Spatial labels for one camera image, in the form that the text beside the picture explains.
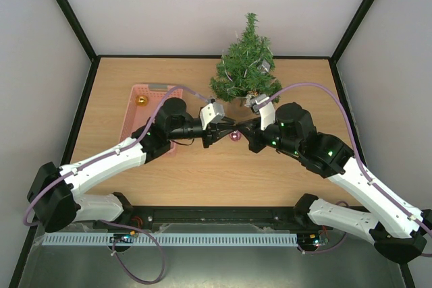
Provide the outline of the pink bauble ornament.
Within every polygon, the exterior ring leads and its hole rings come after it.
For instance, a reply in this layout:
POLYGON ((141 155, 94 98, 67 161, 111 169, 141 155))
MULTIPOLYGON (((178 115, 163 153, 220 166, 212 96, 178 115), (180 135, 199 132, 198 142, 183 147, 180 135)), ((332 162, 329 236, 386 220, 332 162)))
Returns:
POLYGON ((233 131, 230 135, 229 135, 230 139, 232 141, 239 141, 242 137, 242 134, 239 131, 233 131))

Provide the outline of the silver reindeer ornament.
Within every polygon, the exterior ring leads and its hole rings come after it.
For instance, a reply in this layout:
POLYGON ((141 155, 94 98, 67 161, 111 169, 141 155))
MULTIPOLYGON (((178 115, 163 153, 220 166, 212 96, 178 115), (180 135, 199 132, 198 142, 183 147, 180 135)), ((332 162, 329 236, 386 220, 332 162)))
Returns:
POLYGON ((260 95, 261 95, 261 94, 260 94, 259 92, 249 92, 249 93, 245 96, 245 100, 246 100, 245 105, 246 105, 247 107, 250 107, 250 106, 254 103, 255 98, 259 97, 260 95))

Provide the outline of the silver gift box ornament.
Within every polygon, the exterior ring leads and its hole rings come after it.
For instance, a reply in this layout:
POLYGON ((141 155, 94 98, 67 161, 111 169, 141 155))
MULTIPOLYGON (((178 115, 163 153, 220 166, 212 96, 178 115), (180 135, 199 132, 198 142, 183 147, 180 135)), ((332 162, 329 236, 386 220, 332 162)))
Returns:
POLYGON ((258 69, 262 74, 267 74, 271 71, 271 64, 268 61, 263 60, 258 66, 258 69))

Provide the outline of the pink plastic basket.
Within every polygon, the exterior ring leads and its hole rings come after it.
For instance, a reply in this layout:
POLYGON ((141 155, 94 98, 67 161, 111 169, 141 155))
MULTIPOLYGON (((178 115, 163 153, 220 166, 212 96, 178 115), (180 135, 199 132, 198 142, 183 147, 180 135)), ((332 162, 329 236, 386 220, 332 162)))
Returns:
POLYGON ((132 132, 138 128, 145 126, 148 118, 153 114, 161 99, 166 92, 173 88, 173 85, 167 84, 135 84, 131 89, 128 99, 128 106, 124 115, 124 121, 119 137, 119 141, 130 137, 132 132), (135 98, 138 95, 148 97, 148 105, 139 107, 135 103, 135 98))

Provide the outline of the gold bauble ornament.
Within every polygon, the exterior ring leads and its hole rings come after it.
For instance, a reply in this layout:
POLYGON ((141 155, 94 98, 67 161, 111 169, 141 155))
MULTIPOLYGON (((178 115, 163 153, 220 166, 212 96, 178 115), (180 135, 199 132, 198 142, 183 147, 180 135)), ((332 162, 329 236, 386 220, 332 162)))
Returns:
POLYGON ((145 107, 145 106, 148 105, 148 103, 149 103, 149 99, 148 99, 148 97, 145 96, 145 95, 138 95, 138 96, 136 96, 136 98, 135 98, 135 103, 136 103, 136 105, 139 106, 139 107, 145 107))

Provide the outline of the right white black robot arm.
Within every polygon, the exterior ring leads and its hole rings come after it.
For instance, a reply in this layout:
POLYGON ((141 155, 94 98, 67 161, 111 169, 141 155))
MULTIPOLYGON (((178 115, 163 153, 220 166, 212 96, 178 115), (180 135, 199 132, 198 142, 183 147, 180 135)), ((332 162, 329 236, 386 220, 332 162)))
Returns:
POLYGON ((333 227, 374 246, 388 260, 405 264, 424 256, 425 235, 431 231, 431 211, 420 210, 392 192, 356 160, 353 149, 331 134, 318 132, 311 114, 288 103, 237 125, 258 153, 272 147, 297 160, 306 170, 345 189, 365 208, 361 212, 304 194, 294 207, 294 220, 307 229, 313 224, 333 227))

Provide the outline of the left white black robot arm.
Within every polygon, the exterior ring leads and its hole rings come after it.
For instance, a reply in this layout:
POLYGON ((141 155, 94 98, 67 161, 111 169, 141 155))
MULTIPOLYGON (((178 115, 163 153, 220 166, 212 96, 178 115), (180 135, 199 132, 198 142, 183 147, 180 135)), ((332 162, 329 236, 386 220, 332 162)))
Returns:
POLYGON ((235 128, 223 106, 212 100, 193 118, 186 102, 172 97, 160 104, 154 119, 104 152, 77 163, 41 166, 27 195, 39 224, 47 233, 81 221, 126 221, 132 207, 120 193, 90 195, 95 185, 133 167, 147 164, 171 150, 174 140, 201 139, 204 148, 235 128))

